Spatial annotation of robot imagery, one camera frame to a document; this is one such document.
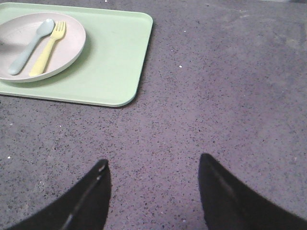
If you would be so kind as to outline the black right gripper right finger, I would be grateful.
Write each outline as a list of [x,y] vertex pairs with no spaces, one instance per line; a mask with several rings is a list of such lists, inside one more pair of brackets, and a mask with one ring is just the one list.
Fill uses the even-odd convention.
[[204,219],[210,230],[305,230],[306,220],[250,189],[204,153],[199,164]]

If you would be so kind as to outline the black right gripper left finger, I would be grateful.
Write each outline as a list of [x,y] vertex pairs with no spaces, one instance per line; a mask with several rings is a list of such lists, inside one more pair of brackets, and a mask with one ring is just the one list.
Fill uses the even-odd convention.
[[108,160],[99,160],[60,198],[9,229],[102,230],[108,216],[110,197]]

